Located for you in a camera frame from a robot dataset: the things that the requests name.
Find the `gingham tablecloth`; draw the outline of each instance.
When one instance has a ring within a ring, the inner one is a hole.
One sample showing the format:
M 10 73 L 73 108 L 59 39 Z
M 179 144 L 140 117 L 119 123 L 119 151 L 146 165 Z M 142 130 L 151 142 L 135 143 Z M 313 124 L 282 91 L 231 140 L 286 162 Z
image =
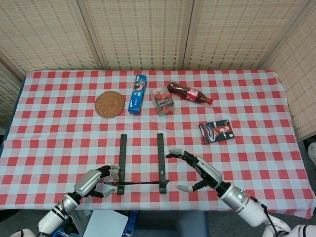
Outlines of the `gingham tablecloth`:
M 148 77 L 141 115 L 127 108 L 135 75 Z M 150 89 L 168 81 L 211 94 L 213 105 L 173 95 L 173 114 L 158 117 Z M 94 110 L 104 91 L 125 98 L 120 116 Z M 203 145 L 199 123 L 228 119 L 234 139 Z M 269 210 L 309 218 L 316 206 L 294 136 L 287 100 L 273 72 L 265 71 L 42 71 L 28 73 L 0 158 L 0 209 L 51 209 L 89 169 L 118 164 L 127 134 L 126 181 L 158 180 L 157 133 L 165 153 L 178 147 L 200 155 Z M 82 209 L 229 210 L 216 192 L 191 194 L 199 175 L 180 159 L 166 160 L 167 193 L 159 185 L 125 186 L 122 196 L 87 197 Z M 113 187 L 100 182 L 98 191 Z

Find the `woven placemat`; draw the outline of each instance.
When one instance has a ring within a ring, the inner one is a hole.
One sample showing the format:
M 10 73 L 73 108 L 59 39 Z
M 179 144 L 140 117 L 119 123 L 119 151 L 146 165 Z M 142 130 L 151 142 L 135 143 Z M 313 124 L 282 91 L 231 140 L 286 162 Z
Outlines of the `woven placemat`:
M 116 91 L 107 91 L 101 94 L 94 102 L 97 114 L 104 118 L 114 118 L 124 109 L 125 101 L 121 94 Z

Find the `black bracket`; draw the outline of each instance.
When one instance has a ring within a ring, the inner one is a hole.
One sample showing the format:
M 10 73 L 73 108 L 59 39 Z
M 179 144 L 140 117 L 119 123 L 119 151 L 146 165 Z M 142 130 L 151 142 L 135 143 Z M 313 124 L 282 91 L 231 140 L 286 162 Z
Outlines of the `black bracket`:
M 118 178 L 119 178 L 118 181 L 121 183 L 125 182 L 126 142 L 127 142 L 127 135 L 122 134 L 120 136 L 119 161 L 118 161 L 118 165 L 120 166 L 120 169 L 118 171 Z M 124 194 L 124 185 L 118 185 L 117 194 L 118 195 Z
M 167 193 L 166 188 L 166 168 L 164 163 L 164 143 L 163 143 L 163 134 L 157 134 L 158 141 L 158 168 L 159 168 L 159 193 L 165 194 Z

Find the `woven screen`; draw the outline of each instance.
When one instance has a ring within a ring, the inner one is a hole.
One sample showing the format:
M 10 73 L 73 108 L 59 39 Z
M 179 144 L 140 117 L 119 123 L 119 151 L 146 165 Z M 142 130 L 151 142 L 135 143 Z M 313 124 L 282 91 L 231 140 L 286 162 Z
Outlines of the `woven screen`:
M 177 70 L 187 5 L 183 0 L 85 0 L 108 70 Z
M 0 51 L 22 72 L 96 69 L 70 1 L 1 1 Z
M 0 127 L 7 128 L 19 88 L 0 72 Z
M 187 69 L 257 69 L 302 0 L 201 0 Z
M 268 65 L 286 90 L 298 140 L 316 133 L 316 5 Z

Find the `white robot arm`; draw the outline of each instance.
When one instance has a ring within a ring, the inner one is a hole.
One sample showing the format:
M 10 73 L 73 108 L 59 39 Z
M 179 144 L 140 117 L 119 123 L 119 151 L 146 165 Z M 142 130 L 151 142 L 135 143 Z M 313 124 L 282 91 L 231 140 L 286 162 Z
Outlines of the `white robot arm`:
M 284 236 L 287 237 L 313 237 L 316 226 L 299 225 L 293 230 L 282 220 L 268 214 L 267 207 L 259 200 L 249 196 L 243 190 L 229 182 L 223 182 L 222 174 L 202 157 L 195 157 L 182 150 L 173 149 L 166 158 L 176 157 L 185 160 L 202 177 L 202 180 L 193 186 L 178 185 L 177 189 L 184 192 L 193 192 L 205 186 L 215 189 L 217 196 L 236 212 L 249 225 L 256 227 L 264 223 L 266 225 L 263 237 Z
M 114 189 L 103 194 L 95 191 L 95 188 L 99 180 L 103 177 L 111 175 L 114 179 L 119 180 L 119 177 L 114 172 L 115 169 L 120 169 L 120 167 L 113 164 L 105 165 L 86 172 L 76 182 L 74 192 L 65 194 L 62 200 L 40 220 L 39 233 L 36 237 L 49 237 L 69 217 L 72 211 L 79 206 L 81 198 L 87 196 L 105 198 L 111 195 Z

